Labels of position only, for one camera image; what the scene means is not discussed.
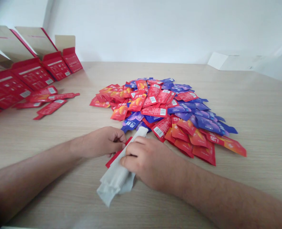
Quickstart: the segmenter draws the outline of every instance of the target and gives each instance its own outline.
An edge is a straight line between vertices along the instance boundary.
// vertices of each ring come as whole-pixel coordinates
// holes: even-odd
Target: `hand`
[[[125,133],[114,127],[103,127],[73,139],[70,149],[74,156],[94,158],[112,154],[125,148]]]
[[[179,195],[186,182],[189,162],[155,139],[136,137],[120,164],[157,191]]]

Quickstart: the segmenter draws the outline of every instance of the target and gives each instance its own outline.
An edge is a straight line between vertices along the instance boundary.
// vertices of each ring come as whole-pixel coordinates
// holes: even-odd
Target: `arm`
[[[104,127],[0,169],[0,225],[82,158],[117,152],[125,142],[123,131]]]
[[[220,228],[282,228],[281,201],[208,172],[157,140],[137,137],[126,155],[122,166],[145,184],[183,199]]]

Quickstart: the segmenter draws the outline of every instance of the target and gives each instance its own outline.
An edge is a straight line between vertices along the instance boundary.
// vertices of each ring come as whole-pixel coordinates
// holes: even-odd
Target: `table surface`
[[[59,93],[80,93],[54,114],[35,121],[32,109],[0,113],[0,168],[104,126],[121,127],[110,108],[89,106],[98,90],[141,77],[174,78],[189,84],[213,112],[234,126],[244,158],[216,146],[217,166],[190,159],[213,173],[282,200],[282,82],[252,71],[218,71],[207,65],[82,63],[81,70],[54,83]],[[179,151],[166,142],[174,152]],[[86,161],[43,190],[8,225],[32,228],[214,228],[196,209],[137,181],[107,208],[96,194],[107,157]]]

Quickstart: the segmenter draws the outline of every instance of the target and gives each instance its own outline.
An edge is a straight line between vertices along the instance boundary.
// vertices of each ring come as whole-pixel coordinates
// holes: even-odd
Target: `hairy forearm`
[[[220,228],[282,228],[282,202],[255,188],[185,162],[175,195]]]
[[[48,184],[80,159],[71,141],[0,169],[0,225],[11,219]]]

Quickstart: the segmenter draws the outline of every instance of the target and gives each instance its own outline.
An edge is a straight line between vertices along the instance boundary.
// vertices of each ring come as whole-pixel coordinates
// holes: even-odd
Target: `purple packet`
[[[182,113],[182,112],[191,112],[191,109],[188,108],[186,105],[182,104],[182,106],[176,106],[172,108],[167,109],[168,114],[173,114],[173,113]]]
[[[193,115],[192,112],[184,112],[184,113],[176,113],[177,117],[183,119],[184,121],[189,120],[189,118]]]
[[[180,106],[185,105],[190,109],[196,109],[196,103],[188,103],[188,102],[184,102],[184,103],[179,103]]]
[[[133,112],[127,119],[124,120],[121,130],[123,130],[124,133],[126,133],[128,130],[134,130],[143,117],[144,115],[142,115],[140,111]]]
[[[228,133],[238,134],[237,130],[234,127],[228,126],[220,121],[218,121],[217,124],[222,126]]]
[[[163,90],[170,90],[172,87],[174,86],[174,84],[172,82],[169,82],[169,83],[164,83],[161,85],[161,88]]]
[[[146,121],[148,121],[149,123],[153,123],[155,121],[160,121],[163,119],[163,117],[155,117],[155,116],[150,116],[150,115],[144,115]]]
[[[148,126],[146,126],[146,124],[143,121],[140,121],[140,123],[137,125],[135,129],[138,130],[141,126],[147,128],[148,132],[151,131],[151,129]]]
[[[160,80],[161,82],[163,83],[169,83],[169,82],[174,82],[175,80],[172,79],[172,78],[167,78],[167,79],[164,79],[164,80]]]
[[[203,103],[190,103],[190,104],[195,104],[196,108],[198,110],[210,110],[210,108],[208,108],[206,105],[204,105]]]

